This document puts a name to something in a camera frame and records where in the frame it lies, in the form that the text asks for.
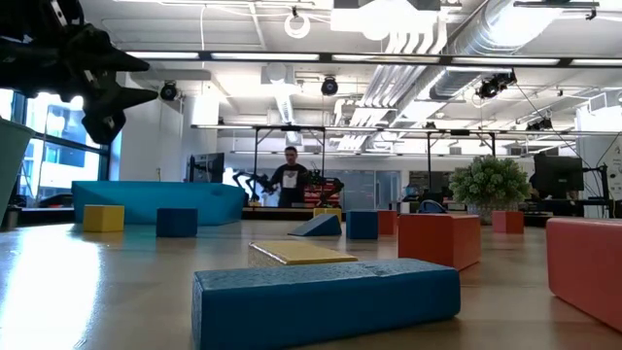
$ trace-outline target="ceiling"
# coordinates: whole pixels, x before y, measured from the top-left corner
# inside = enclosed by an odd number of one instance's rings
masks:
[[[448,17],[451,33],[478,7],[482,0],[462,0],[463,7]],[[86,19],[95,26],[107,30],[115,44],[124,50],[201,50],[199,30],[202,6],[163,6],[148,2],[118,2],[114,0],[82,0]],[[315,1],[313,9],[299,11],[319,20],[311,20],[309,34],[302,39],[290,37],[284,30],[285,15],[291,10],[265,8],[257,3],[258,28],[254,23],[247,2],[227,7],[209,7],[203,13],[204,49],[206,51],[275,51],[275,52],[382,52],[385,41],[371,41],[361,33],[334,32],[329,20],[332,1]],[[622,5],[620,13],[607,8],[594,20],[585,20],[583,12],[566,12],[554,20],[541,35],[525,46],[519,54],[524,55],[602,55],[618,56],[622,47]],[[238,115],[260,115],[276,109],[270,95],[258,92],[260,69],[263,63],[186,63],[158,62],[153,71],[171,69],[208,70],[223,88],[230,104],[226,116],[234,121]],[[335,101],[344,96],[356,98],[363,94],[376,67],[362,65],[297,64],[295,78],[302,83],[299,94],[292,96],[295,109],[332,111]],[[537,108],[558,103],[554,123],[573,124],[573,106],[585,99],[572,98],[573,94],[586,93],[603,87],[622,87],[622,74],[616,70],[571,69],[517,69],[518,84],[530,97],[526,101],[518,88],[511,88],[497,99],[480,106],[468,88],[458,96],[459,102],[449,103],[441,111],[443,119],[438,127],[462,127],[477,125],[477,121],[491,128],[506,127],[516,119],[528,116]],[[320,85],[325,75],[336,76],[339,94],[323,97]],[[157,78],[149,81],[158,88],[162,82]],[[201,90],[200,82],[184,84],[186,93]]]

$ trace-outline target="blue foam block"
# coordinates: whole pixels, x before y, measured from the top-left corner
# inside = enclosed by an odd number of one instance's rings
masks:
[[[159,208],[155,235],[158,237],[196,237],[198,211],[196,208]]]
[[[85,205],[122,205],[125,223],[155,225],[158,208],[196,208],[198,224],[218,226],[242,219],[244,190],[223,184],[156,181],[74,181],[76,223]]]
[[[448,319],[458,271],[397,259],[194,273],[195,349],[274,349]]]
[[[346,236],[350,239],[378,239],[378,212],[349,211],[346,214]]]
[[[322,236],[340,235],[341,225],[334,214],[320,214],[317,217],[297,227],[290,235]]]

